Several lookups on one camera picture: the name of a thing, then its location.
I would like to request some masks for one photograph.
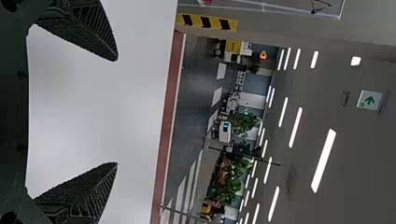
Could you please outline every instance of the linear ceiling light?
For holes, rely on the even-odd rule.
[[[268,103],[268,101],[270,100],[271,90],[272,90],[272,86],[270,85],[270,87],[268,88],[267,97],[265,97],[265,103]]]
[[[268,146],[268,139],[265,139],[264,147],[262,148],[262,158],[264,158],[265,156],[265,151],[267,150],[267,146]]]
[[[276,206],[277,196],[279,196],[279,186],[276,187],[275,194],[274,194],[274,199],[273,199],[273,201],[271,203],[270,213],[268,214],[268,222],[271,222],[272,217],[274,215],[274,210],[275,210],[275,206]]]
[[[279,64],[277,65],[277,71],[280,70],[280,66],[282,66],[282,60],[283,60],[283,54],[285,53],[285,50],[282,49],[282,51],[280,52],[280,58],[279,58]]]
[[[250,196],[250,190],[247,191],[247,197],[245,198],[245,204],[244,204],[245,207],[248,205],[248,196]]]
[[[259,147],[262,146],[262,140],[264,139],[264,136],[265,136],[265,128],[262,128],[262,136],[261,136],[261,138],[260,138]]]
[[[245,184],[245,189],[248,188],[248,181],[250,180],[250,175],[247,175],[247,183]]]
[[[248,224],[248,215],[249,213],[247,213],[247,215],[245,216],[245,224]]]
[[[267,183],[268,175],[270,174],[270,170],[271,170],[271,163],[272,163],[272,157],[270,157],[270,160],[268,161],[267,164],[267,170],[265,171],[265,176],[264,176],[264,184]]]
[[[290,137],[290,141],[289,141],[289,147],[290,148],[293,147],[294,139],[295,139],[296,134],[297,134],[298,126],[300,125],[300,119],[301,119],[301,115],[302,114],[303,114],[303,109],[300,107],[298,109],[297,117],[296,117],[296,120],[294,121],[294,127],[293,127],[293,130],[291,132],[291,137]]]
[[[315,66],[317,65],[318,56],[319,56],[319,51],[315,51],[314,56],[312,57],[312,62],[311,62],[312,69],[314,69]]]
[[[253,191],[251,192],[251,199],[254,199],[254,195],[256,195],[257,182],[259,182],[259,178],[256,178],[256,180],[254,181]]]
[[[274,100],[274,95],[275,95],[275,88],[273,88],[273,91],[272,91],[272,93],[271,93],[271,100],[270,100],[270,104],[269,104],[269,107],[270,107],[270,108],[271,108],[272,102],[273,102],[273,100]]]
[[[327,160],[329,159],[330,153],[332,151],[332,144],[334,143],[336,135],[337,133],[333,129],[330,129],[327,133],[326,142],[324,143],[324,147],[319,158],[318,167],[315,171],[314,178],[312,179],[311,189],[314,191],[314,193],[318,192],[320,180],[323,177],[323,172],[326,168]]]
[[[352,61],[350,62],[351,66],[359,66],[361,64],[361,57],[352,57]]]
[[[262,122],[260,123],[259,135],[262,133]]]
[[[288,101],[289,101],[289,98],[286,97],[285,103],[283,103],[282,113],[280,114],[280,119],[279,119],[279,123],[278,123],[279,128],[282,127],[283,118],[285,117],[286,107],[288,107]]]
[[[256,211],[254,212],[254,217],[253,217],[253,221],[252,221],[251,224],[256,224],[257,215],[259,214],[259,210],[260,210],[260,204],[257,203],[257,205],[256,205]]]
[[[288,68],[290,52],[291,52],[291,48],[288,49],[288,53],[286,54],[285,66],[283,66],[283,70],[285,70],[285,71]]]
[[[256,173],[256,168],[257,168],[257,161],[254,161],[253,171],[251,172],[251,177],[254,177],[254,174]]]
[[[239,207],[239,212],[242,212],[242,208],[244,207],[244,199],[242,199],[241,206]]]
[[[298,61],[300,60],[301,49],[297,49],[296,59],[294,60],[293,69],[296,70],[298,66]]]

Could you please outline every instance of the sign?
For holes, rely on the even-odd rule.
[[[357,108],[378,111],[381,106],[382,92],[379,91],[361,91]]]

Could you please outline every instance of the grey floor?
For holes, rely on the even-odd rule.
[[[213,93],[220,87],[223,93],[228,92],[232,83],[231,66],[226,77],[217,80],[220,59],[213,57],[215,46],[216,41],[206,37],[188,35],[186,39],[165,188],[164,204],[173,199],[172,207],[176,206],[177,189],[185,177],[187,190],[190,168],[202,149],[208,120],[219,107],[219,104],[212,107]]]

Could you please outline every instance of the green plant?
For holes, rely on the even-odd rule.
[[[242,134],[245,139],[248,136],[248,131],[258,126],[262,120],[249,113],[233,113],[229,121],[231,122],[232,134]]]

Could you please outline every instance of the hazard stripe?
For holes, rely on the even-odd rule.
[[[238,21],[219,17],[177,13],[176,24],[212,30],[236,31]]]

